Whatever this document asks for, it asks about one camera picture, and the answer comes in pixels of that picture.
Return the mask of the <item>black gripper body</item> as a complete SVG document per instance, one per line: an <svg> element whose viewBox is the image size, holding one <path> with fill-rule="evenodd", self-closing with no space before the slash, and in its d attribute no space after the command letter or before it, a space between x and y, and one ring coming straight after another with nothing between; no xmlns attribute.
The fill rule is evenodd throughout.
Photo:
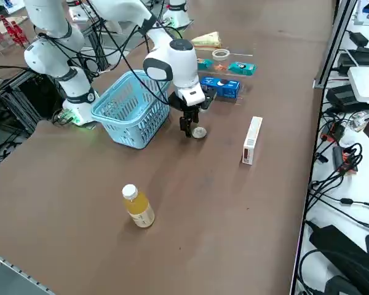
<svg viewBox="0 0 369 295"><path fill-rule="evenodd" d="M207 110L205 101L193 106L188 106L175 92L172 92L169 96L169 105L171 108L181 111L185 117L197 116L199 111Z"/></svg>

